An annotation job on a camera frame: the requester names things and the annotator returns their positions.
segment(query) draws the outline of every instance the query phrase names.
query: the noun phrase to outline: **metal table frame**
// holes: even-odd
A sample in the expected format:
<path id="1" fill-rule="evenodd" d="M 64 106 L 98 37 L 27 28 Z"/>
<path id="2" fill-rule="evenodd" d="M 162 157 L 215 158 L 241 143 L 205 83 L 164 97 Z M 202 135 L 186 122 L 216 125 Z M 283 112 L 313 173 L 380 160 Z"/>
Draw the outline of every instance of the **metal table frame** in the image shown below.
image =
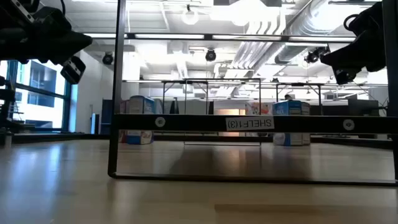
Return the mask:
<path id="1" fill-rule="evenodd" d="M 165 101 L 165 94 L 167 91 L 174 86 L 174 84 L 183 84 L 185 85 L 185 106 L 184 106 L 184 114 L 187 113 L 187 85 L 188 84 L 205 84 L 206 85 L 206 90 L 203 90 L 206 92 L 206 114 L 208 114 L 208 107 L 207 107 L 207 102 L 208 102 L 208 91 L 209 91 L 209 84 L 207 81 L 196 81 L 196 80 L 191 80 L 191 79 L 185 79 L 185 80 L 162 80 L 163 83 L 163 95 L 162 95 L 162 112 L 164 114 L 164 101 Z M 172 83 L 170 87 L 166 89 L 166 84 L 167 83 Z"/>
<path id="2" fill-rule="evenodd" d="M 287 86 L 308 86 L 310 87 L 317 95 L 318 95 L 318 103 L 319 103 L 319 109 L 320 109 L 320 114 L 323 115 L 323 109 L 322 109 L 322 99 L 321 99 L 321 86 L 323 85 L 322 83 L 277 83 L 275 85 L 275 89 L 276 89 L 276 102 L 279 102 L 279 93 L 282 92 L 281 89 L 279 91 L 279 86 L 280 85 L 284 85 L 285 88 Z M 317 86 L 318 87 L 318 91 L 316 91 L 312 86 Z"/>
<path id="3" fill-rule="evenodd" d="M 207 89 L 206 89 L 206 114 L 207 113 L 207 103 L 208 103 L 208 81 L 209 80 L 219 80 L 219 81 L 242 81 L 240 84 L 232 84 L 232 85 L 242 85 L 245 84 L 245 81 L 258 81 L 259 82 L 259 86 L 261 86 L 261 79 L 260 78 L 186 78 L 185 79 L 185 89 L 187 89 L 187 82 L 202 82 L 201 80 L 204 80 L 205 83 L 207 84 Z M 261 88 L 259 89 L 259 112 L 261 114 Z M 187 114 L 187 91 L 185 91 L 185 110 L 184 110 L 184 114 Z M 183 142 L 184 146 L 203 146 L 204 144 L 187 144 L 185 141 Z M 259 147 L 259 152 L 260 154 L 261 152 L 261 147 L 262 147 L 262 142 L 259 141 L 259 144 L 206 144 L 206 146 L 256 146 Z"/>
<path id="4" fill-rule="evenodd" d="M 398 3 L 396 0 L 383 1 L 384 33 L 386 41 L 386 61 L 389 82 L 389 110 L 386 118 L 375 117 L 326 117 L 326 116 L 275 116 L 275 128 L 268 132 L 280 133 L 373 133 L 373 134 L 398 134 Z M 159 115 L 146 114 L 119 114 L 121 102 L 121 84 L 123 72 L 123 47 L 125 37 L 126 0 L 118 0 L 118 14 L 116 27 L 116 48 L 113 79 L 113 116 L 111 123 L 111 139 L 109 144 L 108 175 L 118 179 L 141 180 L 187 180 L 187 181 L 217 181 L 217 182 L 266 182 L 278 184 L 329 184 L 329 185 L 366 185 L 396 187 L 398 180 L 398 139 L 393 137 L 393 155 L 395 180 L 311 180 L 311 179 L 268 179 L 258 177 L 216 177 L 216 176 L 190 176 L 190 175 L 148 175 L 148 174 L 123 174 L 117 171 L 118 164 L 118 134 L 119 129 L 150 129 L 168 131 L 226 131 L 226 118 L 231 116 L 195 116 L 195 115 L 165 115 L 165 125 L 155 125 Z M 134 34 L 126 34 L 127 39 L 138 39 Z M 327 42 L 343 42 L 341 39 Z M 215 40 L 213 34 L 205 34 L 204 40 Z M 319 38 L 306 37 L 304 42 L 320 42 Z M 283 35 L 236 35 L 234 40 L 226 41 L 268 41 L 268 42 L 303 42 L 301 38 Z M 354 129 L 348 131 L 344 123 L 350 120 L 355 124 Z"/>

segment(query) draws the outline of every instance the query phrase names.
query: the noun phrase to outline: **ceiling light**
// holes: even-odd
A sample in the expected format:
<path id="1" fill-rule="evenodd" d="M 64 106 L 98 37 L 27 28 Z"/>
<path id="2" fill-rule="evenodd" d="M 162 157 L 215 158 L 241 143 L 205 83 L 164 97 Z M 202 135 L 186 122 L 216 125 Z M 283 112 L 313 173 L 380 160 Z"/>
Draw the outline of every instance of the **ceiling light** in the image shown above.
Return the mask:
<path id="1" fill-rule="evenodd" d="M 372 6 L 375 2 L 378 2 L 381 0 L 364 0 L 364 1 L 330 1 L 329 4 L 336 4 L 336 5 L 345 5 L 345 6 L 367 6 L 370 7 Z"/>
<path id="2" fill-rule="evenodd" d="M 234 97 L 235 98 L 240 98 L 240 99 L 242 99 L 242 98 L 249 98 L 248 96 L 243 96 L 243 95 L 234 95 Z"/>
<path id="3" fill-rule="evenodd" d="M 197 51 L 201 51 L 201 52 L 205 52 L 207 50 L 207 47 L 203 47 L 203 46 L 189 46 L 188 50 L 197 50 Z"/>
<path id="4" fill-rule="evenodd" d="M 279 36 L 271 35 L 213 35 L 215 40 L 281 41 Z"/>
<path id="5" fill-rule="evenodd" d="M 160 80 L 123 80 L 129 83 L 162 83 Z"/>
<path id="6" fill-rule="evenodd" d="M 72 0 L 73 2 L 104 2 L 104 3 L 118 3 L 118 0 Z M 189 0 L 126 0 L 126 3 L 159 3 L 164 4 L 201 4 L 201 1 L 189 1 Z"/>
<path id="7" fill-rule="evenodd" d="M 116 34 L 110 34 L 110 33 L 86 33 L 84 35 L 87 35 L 89 37 L 92 37 L 94 39 L 115 39 Z"/>
<path id="8" fill-rule="evenodd" d="M 327 47 L 328 44 L 321 44 L 321 43 L 286 43 L 286 46 L 293 46 L 293 47 Z"/>
<path id="9" fill-rule="evenodd" d="M 336 44 L 349 44 L 355 40 L 355 37 L 314 37 L 314 36 L 302 36 L 302 37 L 289 37 L 289 41 L 292 42 L 316 42 L 316 43 L 336 43 Z"/>
<path id="10" fill-rule="evenodd" d="M 136 34 L 136 39 L 149 39 L 149 40 L 159 40 L 159 39 L 204 39 L 203 34 Z"/>
<path id="11" fill-rule="evenodd" d="M 192 15 L 192 17 L 190 19 L 187 17 L 187 14 L 189 12 L 193 12 L 193 15 Z M 194 24 L 196 24 L 199 21 L 199 13 L 197 11 L 191 10 L 191 9 L 190 10 L 184 10 L 182 12 L 182 15 L 181 15 L 181 20 L 182 20 L 182 22 L 184 22 L 187 25 L 194 25 Z"/>
<path id="12" fill-rule="evenodd" d="M 209 100 L 227 100 L 227 97 L 209 97 Z"/>
<path id="13" fill-rule="evenodd" d="M 217 81 L 210 81 L 208 82 L 209 84 L 232 84 L 232 85 L 240 85 L 240 84 L 244 84 L 244 82 L 217 82 Z"/>
<path id="14" fill-rule="evenodd" d="M 246 26 L 249 21 L 246 19 L 234 19 L 232 23 L 236 26 Z"/>

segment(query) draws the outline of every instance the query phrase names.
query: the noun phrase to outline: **security camera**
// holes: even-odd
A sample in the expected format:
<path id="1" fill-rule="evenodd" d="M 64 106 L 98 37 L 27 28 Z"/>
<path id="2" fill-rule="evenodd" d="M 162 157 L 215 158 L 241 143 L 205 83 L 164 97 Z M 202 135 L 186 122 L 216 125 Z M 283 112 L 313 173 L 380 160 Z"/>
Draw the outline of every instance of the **security camera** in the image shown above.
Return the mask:
<path id="1" fill-rule="evenodd" d="M 329 46 L 317 47 L 315 50 L 309 51 L 308 55 L 304 58 L 304 60 L 307 63 L 315 63 L 328 53 L 330 53 Z"/>
<path id="2" fill-rule="evenodd" d="M 368 72 L 376 72 L 386 66 L 382 2 L 375 3 L 359 14 L 348 16 L 343 25 L 355 34 L 356 39 L 320 59 L 331 66 L 339 85 L 352 82 L 363 67 Z"/>
<path id="3" fill-rule="evenodd" d="M 102 58 L 102 62 L 105 65 L 112 65 L 113 53 L 112 52 L 105 52 L 105 56 Z"/>
<path id="4" fill-rule="evenodd" d="M 214 60 L 216 60 L 216 52 L 214 51 L 214 49 L 208 49 L 207 53 L 206 53 L 206 61 L 208 62 L 212 62 Z"/>

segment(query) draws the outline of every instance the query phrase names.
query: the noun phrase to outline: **ceiling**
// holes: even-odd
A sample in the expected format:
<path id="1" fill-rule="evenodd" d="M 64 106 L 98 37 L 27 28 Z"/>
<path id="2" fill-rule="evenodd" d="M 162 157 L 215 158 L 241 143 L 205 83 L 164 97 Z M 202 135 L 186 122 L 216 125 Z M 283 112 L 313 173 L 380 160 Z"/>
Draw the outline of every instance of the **ceiling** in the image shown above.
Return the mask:
<path id="1" fill-rule="evenodd" d="M 313 0 L 313 2 L 321 1 L 328 2 L 327 0 Z M 41 3 L 44 6 L 61 8 L 58 0 L 41 0 Z M 125 32 L 250 34 L 253 30 L 260 32 L 259 27 L 257 29 L 253 28 L 256 26 L 256 19 L 270 21 L 266 30 L 271 29 L 275 18 L 278 24 L 282 24 L 282 18 L 284 18 L 284 25 L 289 24 L 289 21 L 296 14 L 299 14 L 304 5 L 308 3 L 308 0 L 285 0 L 282 1 L 281 8 L 266 7 L 260 0 L 239 0 L 230 6 L 214 6 L 213 0 L 190 1 L 189 3 L 191 10 L 198 13 L 197 22 L 193 25 L 187 24 L 194 18 L 193 12 L 187 12 L 187 1 L 128 0 Z M 115 0 L 65 0 L 65 6 L 66 17 L 71 22 L 73 30 L 82 33 L 116 32 L 117 4 Z M 317 25 L 320 27 L 332 27 L 332 29 L 331 32 L 327 34 L 321 33 L 321 35 L 353 36 L 351 32 L 341 26 L 345 17 L 338 18 L 336 15 L 358 13 L 364 7 L 352 10 L 350 6 L 339 6 L 337 8 L 337 6 L 329 5 L 328 9 L 327 14 L 323 14 L 323 20 L 318 21 Z M 185 13 L 187 13 L 189 22 L 183 21 Z M 256 48 L 259 47 L 254 44 L 249 46 L 246 44 L 245 46 L 243 42 L 174 42 L 181 42 L 180 45 L 184 46 L 182 49 L 182 52 L 185 53 L 183 61 L 188 76 L 190 74 L 198 76 L 202 72 L 203 77 L 207 77 L 208 74 L 215 75 L 215 67 L 219 65 L 231 66 L 234 62 L 238 62 L 237 57 L 245 47 L 251 47 L 251 52 L 255 52 Z M 137 54 L 143 79 L 167 79 L 167 74 L 170 74 L 169 79 L 171 79 L 174 77 L 172 76 L 172 71 L 180 69 L 177 66 L 173 52 L 170 52 L 170 41 L 125 40 L 124 44 L 125 50 L 134 51 Z M 334 44 L 330 45 L 330 48 L 334 51 L 344 46 L 344 44 Z M 87 48 L 86 51 L 94 56 L 95 59 L 101 61 L 104 53 L 113 51 L 113 49 L 114 40 L 95 40 L 93 45 Z M 215 49 L 217 53 L 217 58 L 214 62 L 205 60 L 205 54 L 208 49 Z M 311 49 L 313 48 L 304 48 L 302 53 L 304 54 Z M 278 78 L 280 82 L 335 82 L 331 80 L 333 72 L 330 67 L 320 62 L 308 67 L 303 64 L 303 55 L 297 55 L 287 66 L 275 65 L 275 70 L 271 69 L 270 66 L 264 66 L 268 62 L 261 59 L 264 59 L 266 54 L 261 55 L 262 57 L 258 58 L 256 66 L 248 67 L 254 70 L 254 73 L 250 73 L 250 75 L 254 74 L 254 78 L 263 78 L 265 81 Z M 241 77 L 247 77 L 248 74 L 242 73 Z M 358 81 L 361 83 L 366 82 L 367 76 L 368 73 L 363 71 L 358 74 Z"/>

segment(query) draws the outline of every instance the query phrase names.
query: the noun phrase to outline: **window frame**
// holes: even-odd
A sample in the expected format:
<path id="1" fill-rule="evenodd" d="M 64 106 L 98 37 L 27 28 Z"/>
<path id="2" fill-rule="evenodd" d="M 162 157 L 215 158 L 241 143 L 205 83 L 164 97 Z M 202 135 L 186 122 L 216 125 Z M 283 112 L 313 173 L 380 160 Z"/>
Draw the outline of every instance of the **window frame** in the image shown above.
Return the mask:
<path id="1" fill-rule="evenodd" d="M 8 61 L 8 69 L 7 69 L 7 79 L 11 82 L 14 89 L 22 89 L 27 90 L 32 93 L 39 93 L 46 96 L 52 96 L 55 98 L 63 99 L 63 113 L 62 113 L 62 127 L 61 128 L 34 128 L 34 131 L 68 131 L 69 130 L 69 110 L 70 110 L 70 97 L 71 97 L 71 84 L 65 80 L 65 90 L 64 94 L 57 94 L 48 90 L 43 90 L 36 87 L 31 87 L 29 85 L 24 85 L 17 82 L 17 73 L 18 73 L 18 61 L 10 60 Z"/>

